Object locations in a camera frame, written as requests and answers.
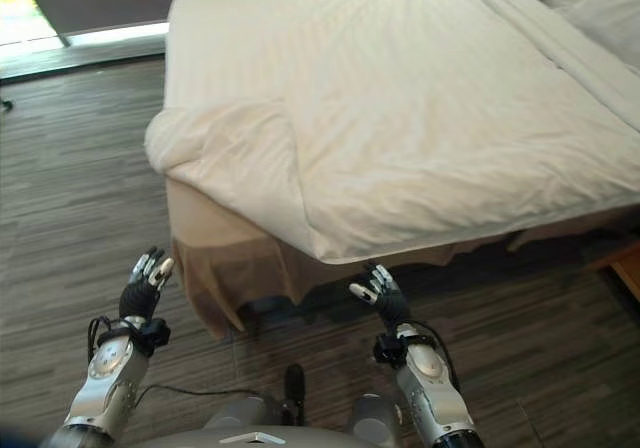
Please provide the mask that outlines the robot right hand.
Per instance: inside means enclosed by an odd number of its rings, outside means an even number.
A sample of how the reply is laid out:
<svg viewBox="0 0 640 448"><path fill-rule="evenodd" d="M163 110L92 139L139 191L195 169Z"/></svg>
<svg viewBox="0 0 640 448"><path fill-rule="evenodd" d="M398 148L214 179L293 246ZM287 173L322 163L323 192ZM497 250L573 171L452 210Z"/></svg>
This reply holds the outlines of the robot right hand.
<svg viewBox="0 0 640 448"><path fill-rule="evenodd" d="M349 291L375 309L388 331L411 318L409 304L389 270L369 262L364 277L349 284Z"/></svg>

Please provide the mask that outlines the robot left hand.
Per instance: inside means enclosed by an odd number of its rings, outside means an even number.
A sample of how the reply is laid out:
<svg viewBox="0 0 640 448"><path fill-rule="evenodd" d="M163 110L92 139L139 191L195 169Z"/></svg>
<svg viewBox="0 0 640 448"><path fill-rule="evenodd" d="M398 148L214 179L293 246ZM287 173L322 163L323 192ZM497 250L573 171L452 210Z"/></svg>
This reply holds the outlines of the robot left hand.
<svg viewBox="0 0 640 448"><path fill-rule="evenodd" d="M172 276L174 259L165 250L151 247L134 263L120 296L119 317L150 320L161 292Z"/></svg>

